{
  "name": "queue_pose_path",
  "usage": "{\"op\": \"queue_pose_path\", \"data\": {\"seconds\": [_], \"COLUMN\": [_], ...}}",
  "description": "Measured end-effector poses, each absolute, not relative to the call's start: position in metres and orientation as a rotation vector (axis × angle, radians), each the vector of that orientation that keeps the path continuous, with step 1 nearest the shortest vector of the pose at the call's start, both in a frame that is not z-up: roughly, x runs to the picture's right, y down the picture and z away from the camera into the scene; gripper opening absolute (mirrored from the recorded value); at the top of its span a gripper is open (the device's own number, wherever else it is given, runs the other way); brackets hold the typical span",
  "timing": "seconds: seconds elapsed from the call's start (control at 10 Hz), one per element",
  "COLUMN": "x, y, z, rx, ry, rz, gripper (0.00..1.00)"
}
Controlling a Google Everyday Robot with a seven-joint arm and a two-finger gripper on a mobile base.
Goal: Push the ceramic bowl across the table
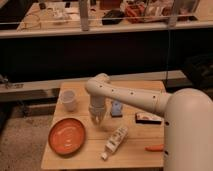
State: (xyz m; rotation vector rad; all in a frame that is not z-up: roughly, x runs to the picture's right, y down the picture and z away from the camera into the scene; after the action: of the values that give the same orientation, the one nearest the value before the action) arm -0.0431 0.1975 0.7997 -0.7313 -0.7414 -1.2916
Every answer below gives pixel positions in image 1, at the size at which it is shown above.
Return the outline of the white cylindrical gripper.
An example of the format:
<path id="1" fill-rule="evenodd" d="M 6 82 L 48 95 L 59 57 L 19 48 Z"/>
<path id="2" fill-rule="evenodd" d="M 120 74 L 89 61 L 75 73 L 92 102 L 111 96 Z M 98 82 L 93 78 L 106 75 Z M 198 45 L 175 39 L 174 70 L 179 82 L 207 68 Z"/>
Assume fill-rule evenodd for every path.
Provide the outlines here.
<path id="1" fill-rule="evenodd" d="M 105 117 L 107 110 L 105 107 L 89 107 L 91 121 L 94 125 L 100 125 Z"/>

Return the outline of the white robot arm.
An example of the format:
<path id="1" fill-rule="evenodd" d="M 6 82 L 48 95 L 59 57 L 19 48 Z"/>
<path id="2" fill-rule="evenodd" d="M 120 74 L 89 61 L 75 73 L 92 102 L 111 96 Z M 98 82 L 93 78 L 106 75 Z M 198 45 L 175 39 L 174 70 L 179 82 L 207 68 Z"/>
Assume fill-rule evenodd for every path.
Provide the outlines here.
<path id="1" fill-rule="evenodd" d="M 164 119 L 164 171 L 213 171 L 213 100 L 185 88 L 174 93 L 119 87 L 101 73 L 89 79 L 89 112 L 95 124 L 103 120 L 107 98 Z"/>

